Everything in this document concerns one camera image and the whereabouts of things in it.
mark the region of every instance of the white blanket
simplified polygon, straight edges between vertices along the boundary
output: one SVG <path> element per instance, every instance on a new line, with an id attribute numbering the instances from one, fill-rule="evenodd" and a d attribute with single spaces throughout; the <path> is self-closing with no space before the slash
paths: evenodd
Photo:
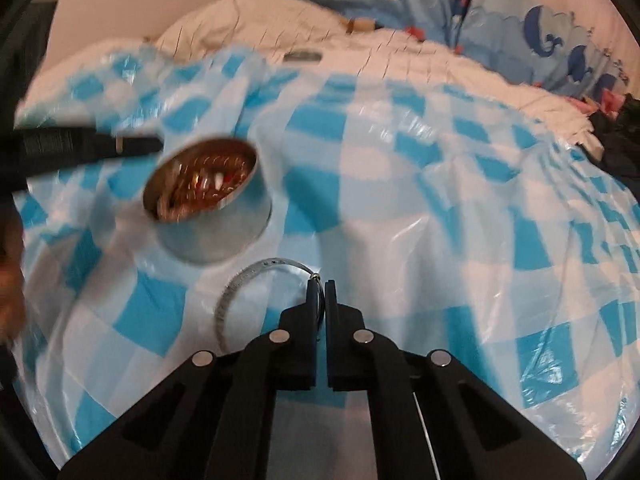
<path id="1" fill-rule="evenodd" d="M 528 85 L 515 86 L 446 46 L 420 42 L 401 30 L 382 28 L 347 34 L 340 16 L 305 0 L 220 0 L 187 14 L 156 42 L 178 62 L 202 59 L 232 43 L 249 46 L 273 63 L 292 49 L 322 52 L 322 72 L 449 83 L 496 99 L 539 119 L 570 144 L 581 144 L 598 160 L 603 148 L 589 120 L 563 98 Z"/>

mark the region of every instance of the checkered plastic sheet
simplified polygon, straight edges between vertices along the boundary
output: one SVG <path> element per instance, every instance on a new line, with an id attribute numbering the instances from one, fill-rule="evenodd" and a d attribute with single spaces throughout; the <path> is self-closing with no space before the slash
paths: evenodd
<path id="1" fill-rule="evenodd" d="M 544 124 L 451 86 L 277 69 L 241 49 L 175 66 L 151 48 L 96 62 L 20 118 L 71 120 L 160 132 L 165 157 L 207 136 L 247 138 L 274 207 L 243 254 L 194 267 L 143 212 L 158 160 L 30 183 L 18 356 L 58 463 L 192 352 L 217 348 L 224 286 L 270 256 L 335 279 L 341 302 L 400 348 L 449 349 L 590 478 L 635 424 L 640 207 Z M 244 288 L 226 320 L 232 349 L 273 328 L 304 286 L 272 272 Z M 272 478 L 375 471 L 366 401 L 329 392 L 323 359 L 315 390 L 278 396 Z"/>

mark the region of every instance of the whale print fabric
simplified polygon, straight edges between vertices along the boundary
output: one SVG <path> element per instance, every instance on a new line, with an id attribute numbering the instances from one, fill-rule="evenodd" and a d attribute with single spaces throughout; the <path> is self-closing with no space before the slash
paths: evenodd
<path id="1" fill-rule="evenodd" d="M 312 0 L 446 44 L 514 84 L 640 92 L 640 46 L 610 0 Z"/>

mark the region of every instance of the person's hand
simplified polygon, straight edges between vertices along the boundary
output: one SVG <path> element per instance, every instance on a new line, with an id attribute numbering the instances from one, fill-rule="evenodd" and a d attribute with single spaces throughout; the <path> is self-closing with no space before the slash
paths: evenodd
<path id="1" fill-rule="evenodd" d="M 12 199 L 0 203 L 0 342 L 15 339 L 24 326 L 22 221 Z"/>

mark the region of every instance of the metal can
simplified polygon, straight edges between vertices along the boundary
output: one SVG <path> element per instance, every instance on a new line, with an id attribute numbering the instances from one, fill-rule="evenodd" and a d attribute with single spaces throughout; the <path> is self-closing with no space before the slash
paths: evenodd
<path id="1" fill-rule="evenodd" d="M 199 155 L 242 155 L 252 170 L 244 182 L 212 209 L 195 212 L 178 221 L 158 217 L 158 200 L 171 174 Z M 182 150 L 157 168 L 146 183 L 142 196 L 162 244 L 181 260 L 208 264 L 240 253 L 264 231 L 271 216 L 271 197 L 255 148 L 230 137 L 198 142 Z"/>

